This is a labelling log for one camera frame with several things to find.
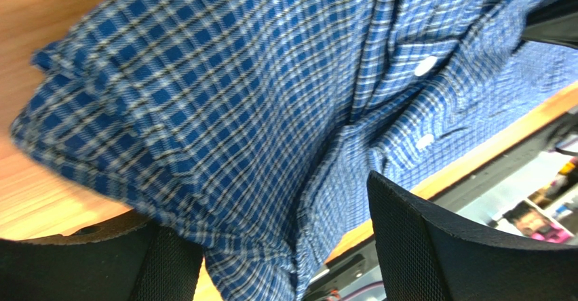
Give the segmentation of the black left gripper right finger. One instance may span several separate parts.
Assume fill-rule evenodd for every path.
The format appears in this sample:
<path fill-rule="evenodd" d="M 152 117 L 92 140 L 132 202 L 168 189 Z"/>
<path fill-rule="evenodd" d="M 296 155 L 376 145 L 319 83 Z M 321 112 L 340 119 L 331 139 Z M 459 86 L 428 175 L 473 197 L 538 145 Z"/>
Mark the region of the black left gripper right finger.
<path fill-rule="evenodd" d="M 367 182 L 388 300 L 576 300 L 577 248 L 478 224 L 377 172 Z"/>

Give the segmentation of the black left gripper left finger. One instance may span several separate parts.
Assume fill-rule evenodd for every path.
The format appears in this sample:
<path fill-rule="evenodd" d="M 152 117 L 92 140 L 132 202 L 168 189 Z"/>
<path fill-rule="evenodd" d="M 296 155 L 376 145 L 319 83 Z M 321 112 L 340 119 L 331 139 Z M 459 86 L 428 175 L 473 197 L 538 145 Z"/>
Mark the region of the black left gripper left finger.
<path fill-rule="evenodd" d="M 135 212 L 69 236 L 1 240 L 2 300 L 192 300 L 202 246 Z"/>

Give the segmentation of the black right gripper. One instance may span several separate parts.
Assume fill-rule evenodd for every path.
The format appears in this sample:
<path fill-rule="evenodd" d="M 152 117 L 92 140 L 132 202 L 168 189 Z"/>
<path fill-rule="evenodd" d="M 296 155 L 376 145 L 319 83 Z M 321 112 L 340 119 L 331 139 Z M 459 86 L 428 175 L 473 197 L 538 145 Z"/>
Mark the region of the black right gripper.
<path fill-rule="evenodd" d="M 557 0 L 531 12 L 522 40 L 577 49 L 577 0 Z"/>

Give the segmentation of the blue checked long sleeve shirt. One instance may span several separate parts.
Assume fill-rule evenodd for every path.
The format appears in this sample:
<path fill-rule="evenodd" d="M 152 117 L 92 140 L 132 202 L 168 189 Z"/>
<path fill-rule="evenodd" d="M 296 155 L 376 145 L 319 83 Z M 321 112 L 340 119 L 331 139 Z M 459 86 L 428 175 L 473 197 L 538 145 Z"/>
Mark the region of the blue checked long sleeve shirt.
<path fill-rule="evenodd" d="M 56 173 L 202 245 L 226 300 L 299 300 L 404 188 L 577 80 L 557 0 L 106 0 L 39 50 L 11 126 Z"/>

